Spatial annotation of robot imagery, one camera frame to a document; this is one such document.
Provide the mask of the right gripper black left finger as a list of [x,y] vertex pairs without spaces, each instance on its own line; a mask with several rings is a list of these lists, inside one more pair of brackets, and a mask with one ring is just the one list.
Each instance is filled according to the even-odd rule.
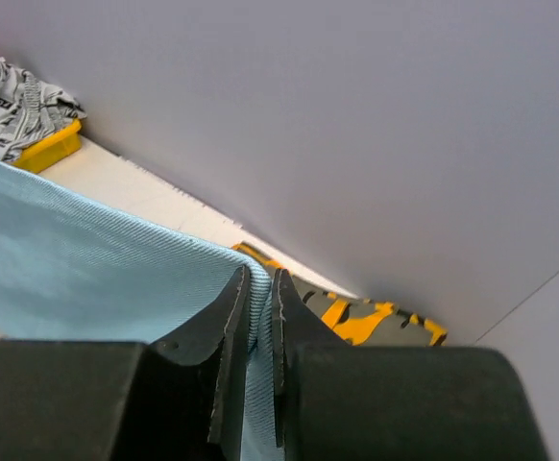
[[152,344],[168,366],[164,445],[179,460],[240,458],[250,281],[238,267],[210,304]]

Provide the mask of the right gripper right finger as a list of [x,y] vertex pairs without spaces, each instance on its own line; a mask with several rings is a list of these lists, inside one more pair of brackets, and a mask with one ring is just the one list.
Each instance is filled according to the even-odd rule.
[[275,434],[278,448],[285,447],[288,372],[300,346],[348,346],[303,302],[287,269],[273,277],[271,302]]

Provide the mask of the light blue trousers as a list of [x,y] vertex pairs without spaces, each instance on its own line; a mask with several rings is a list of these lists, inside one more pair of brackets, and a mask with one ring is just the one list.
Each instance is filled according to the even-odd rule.
[[10,338],[152,342],[213,301],[240,266],[251,274],[241,456],[281,460],[268,273],[0,162],[0,333]]

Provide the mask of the camouflage yellow green trousers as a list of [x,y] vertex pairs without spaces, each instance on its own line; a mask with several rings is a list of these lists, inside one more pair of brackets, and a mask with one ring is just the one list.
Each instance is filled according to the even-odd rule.
[[301,301],[335,334],[353,346],[439,347],[448,331],[391,302],[356,299],[290,274]]

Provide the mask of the white black print trousers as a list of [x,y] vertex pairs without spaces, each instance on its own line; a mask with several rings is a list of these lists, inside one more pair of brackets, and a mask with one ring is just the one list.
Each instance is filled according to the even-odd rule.
[[13,163],[23,151],[86,118],[64,89],[0,57],[0,160]]

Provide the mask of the yellow plastic tray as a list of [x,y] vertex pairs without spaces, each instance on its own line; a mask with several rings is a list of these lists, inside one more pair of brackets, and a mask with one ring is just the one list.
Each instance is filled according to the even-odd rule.
[[24,149],[12,166],[34,174],[48,169],[82,147],[81,128],[82,123],[75,119],[66,128]]

